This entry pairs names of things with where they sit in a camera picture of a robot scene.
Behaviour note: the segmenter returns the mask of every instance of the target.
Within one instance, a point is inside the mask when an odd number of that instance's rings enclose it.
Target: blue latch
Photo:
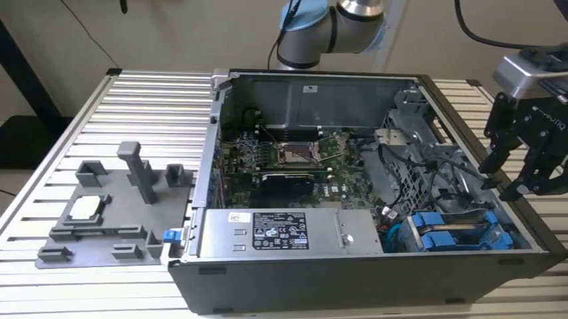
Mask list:
[[[172,229],[163,232],[163,242],[179,244],[180,243],[180,231]]]

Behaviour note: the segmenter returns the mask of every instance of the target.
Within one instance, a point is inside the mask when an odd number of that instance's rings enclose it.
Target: wall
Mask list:
[[[285,0],[65,0],[122,68],[265,68]],[[59,0],[1,0],[0,18],[61,111],[73,114],[112,66]],[[369,70],[374,55],[337,54],[325,70]]]
[[[477,44],[458,29],[452,0],[409,1],[386,72],[477,78],[496,91],[490,73],[505,49]],[[123,68],[200,70],[265,68],[285,0],[65,0]],[[462,0],[470,28],[492,39],[535,44],[568,41],[568,23],[552,0]],[[96,87],[108,58],[59,0],[0,0],[0,18],[60,110],[75,114]],[[374,54],[334,54],[322,70],[370,71]],[[29,113],[0,73],[3,114]]]
[[[504,54],[515,50],[476,43],[461,32],[453,0],[408,0],[386,72],[434,78],[476,78],[494,94],[490,79]],[[552,0],[461,0],[469,29],[511,43],[557,45],[568,41],[568,22]]]

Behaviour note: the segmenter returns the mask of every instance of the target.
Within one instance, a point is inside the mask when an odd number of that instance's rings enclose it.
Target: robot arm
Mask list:
[[[319,64],[323,53],[372,49],[382,36],[382,24],[382,0],[338,0],[335,7],[327,7],[326,0],[291,0],[282,8],[285,32],[277,41],[281,68],[306,70]]]

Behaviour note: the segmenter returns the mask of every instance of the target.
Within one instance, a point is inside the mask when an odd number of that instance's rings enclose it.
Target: white sticker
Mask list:
[[[250,213],[229,213],[230,223],[250,223]]]
[[[303,92],[305,93],[317,93],[318,92],[318,86],[317,85],[305,85],[303,86]]]

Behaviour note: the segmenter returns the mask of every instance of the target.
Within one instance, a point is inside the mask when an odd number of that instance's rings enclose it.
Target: slotted metal table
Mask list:
[[[164,266],[37,270],[44,245],[83,160],[126,169],[123,140],[142,143],[154,168],[182,163],[195,173],[210,111],[211,74],[124,70],[107,75],[8,210],[0,216],[0,314],[11,318],[199,318],[186,308]],[[488,145],[482,129],[493,99],[465,80],[436,85]],[[527,150],[505,165],[515,177]],[[568,247],[568,195],[527,198]],[[191,214],[191,195],[187,214]],[[568,263],[533,279],[504,284],[473,305],[255,314],[255,318],[568,318]]]

